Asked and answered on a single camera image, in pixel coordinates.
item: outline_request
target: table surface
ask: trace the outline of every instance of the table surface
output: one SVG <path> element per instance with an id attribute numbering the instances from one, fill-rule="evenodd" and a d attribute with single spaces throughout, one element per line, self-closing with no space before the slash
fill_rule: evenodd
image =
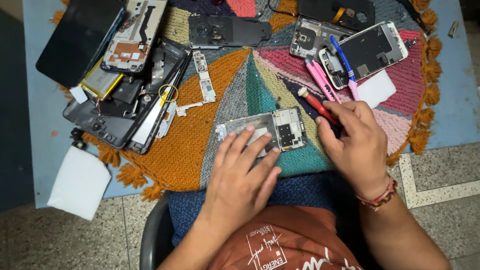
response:
<path id="1" fill-rule="evenodd" d="M 480 141 L 480 100 L 472 68 L 467 36 L 458 1 L 434 0 L 430 8 L 440 21 L 435 25 L 443 49 L 437 60 L 443 73 L 439 78 L 440 102 L 433 107 L 435 121 L 431 128 L 427 149 L 455 146 Z M 23 0 L 25 51 L 27 64 L 28 103 L 32 143 L 32 165 L 37 208 L 46 207 L 57 172 L 72 139 L 75 125 L 64 119 L 67 104 L 56 83 L 35 68 L 35 63 L 48 42 L 55 26 L 48 19 L 57 10 L 64 9 L 59 0 Z M 459 22 L 455 38 L 447 36 L 453 21 Z M 89 145 L 87 152 L 98 156 L 98 150 Z M 116 181 L 118 168 L 108 167 L 112 180 L 104 198 L 132 195 L 141 192 L 131 186 L 123 187 Z"/>

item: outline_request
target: yellow rubber band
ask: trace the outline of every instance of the yellow rubber band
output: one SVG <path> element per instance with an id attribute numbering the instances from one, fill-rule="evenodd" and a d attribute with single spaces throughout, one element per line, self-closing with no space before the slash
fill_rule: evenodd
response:
<path id="1" fill-rule="evenodd" d="M 345 8 L 338 9 L 338 12 L 336 13 L 335 18 L 333 18 L 333 20 L 331 20 L 330 23 L 333 25 L 337 23 L 344 12 L 345 12 Z"/>
<path id="2" fill-rule="evenodd" d="M 172 100 L 164 100 L 164 99 L 162 98 L 162 95 L 160 94 L 160 90 L 162 90 L 162 88 L 163 88 L 164 86 L 170 86 L 170 87 L 173 87 L 173 88 L 175 89 L 175 91 L 177 92 L 177 94 L 175 95 L 175 98 L 174 98 L 174 99 L 172 99 Z M 175 102 L 175 101 L 177 101 L 177 99 L 179 98 L 179 90 L 178 90 L 174 85 L 162 85 L 162 86 L 160 86 L 160 88 L 158 89 L 158 96 L 159 96 L 163 101 L 165 101 L 165 102 L 169 102 L 169 103 L 170 103 L 170 102 Z"/>

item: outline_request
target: knitted rug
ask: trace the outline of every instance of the knitted rug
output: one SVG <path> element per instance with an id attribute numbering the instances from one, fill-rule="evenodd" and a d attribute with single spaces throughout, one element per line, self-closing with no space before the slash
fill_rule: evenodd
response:
<path id="1" fill-rule="evenodd" d="M 299 106 L 308 137 L 308 146 L 282 153 L 276 165 L 282 167 L 281 177 L 332 169 L 316 135 L 314 119 L 318 113 L 297 96 L 302 86 L 311 89 L 318 99 L 326 100 L 303 59 L 289 54 L 296 17 L 272 12 L 265 8 L 266 0 L 226 0 L 215 6 L 211 0 L 170 0 L 162 26 L 162 35 L 182 44 L 188 43 L 188 16 L 192 12 L 227 16 L 255 16 L 263 12 L 261 21 L 269 21 L 273 34 L 257 48 L 223 48 L 202 50 L 218 102 L 188 110 L 188 116 L 175 116 L 168 135 L 152 142 L 146 154 L 115 150 L 95 137 L 84 134 L 84 140 L 96 145 L 99 159 L 118 167 L 122 155 L 131 164 L 125 164 L 117 175 L 119 182 L 142 188 L 150 177 L 153 186 L 145 187 L 144 199 L 161 197 L 161 190 L 199 190 L 207 186 L 218 141 L 215 126 L 218 123 L 279 108 Z M 296 0 L 271 0 L 279 10 L 296 12 Z M 377 122 L 388 135 L 388 165 L 398 160 L 408 143 L 421 154 L 427 143 L 430 122 L 434 112 L 423 105 L 439 101 L 435 84 L 441 68 L 435 60 L 442 44 L 436 35 L 429 41 L 423 38 L 418 25 L 396 0 L 374 0 L 376 22 L 393 21 L 402 39 L 418 37 L 408 57 L 386 69 L 396 86 L 396 93 L 373 109 Z M 428 0 L 416 0 L 414 6 L 423 11 L 422 18 L 430 29 L 437 22 L 436 14 L 427 9 Z M 63 15 L 56 12 L 52 21 L 58 23 Z M 67 96 L 68 90 L 61 87 Z M 179 106 L 202 100 L 195 65 L 191 62 L 183 77 Z M 348 90 L 338 93 L 342 101 L 352 100 Z"/>

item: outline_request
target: red screwdriver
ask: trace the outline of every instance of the red screwdriver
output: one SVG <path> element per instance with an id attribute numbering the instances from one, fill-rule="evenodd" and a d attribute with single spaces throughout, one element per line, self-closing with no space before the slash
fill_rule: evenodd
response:
<path id="1" fill-rule="evenodd" d="M 334 119 L 332 115 L 322 106 L 318 99 L 308 93 L 306 87 L 300 88 L 300 90 L 298 91 L 298 95 L 307 100 L 308 104 L 314 107 L 320 115 L 325 117 L 328 121 L 332 122 L 332 124 L 337 125 L 337 120 Z"/>

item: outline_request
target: white floor stripe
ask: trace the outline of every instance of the white floor stripe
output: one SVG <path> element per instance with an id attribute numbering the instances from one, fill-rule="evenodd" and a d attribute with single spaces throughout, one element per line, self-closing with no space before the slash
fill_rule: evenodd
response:
<path id="1" fill-rule="evenodd" d="M 480 194 L 480 180 L 431 190 L 417 191 L 415 179 L 413 178 L 410 155 L 400 155 L 399 165 L 408 209 Z"/>

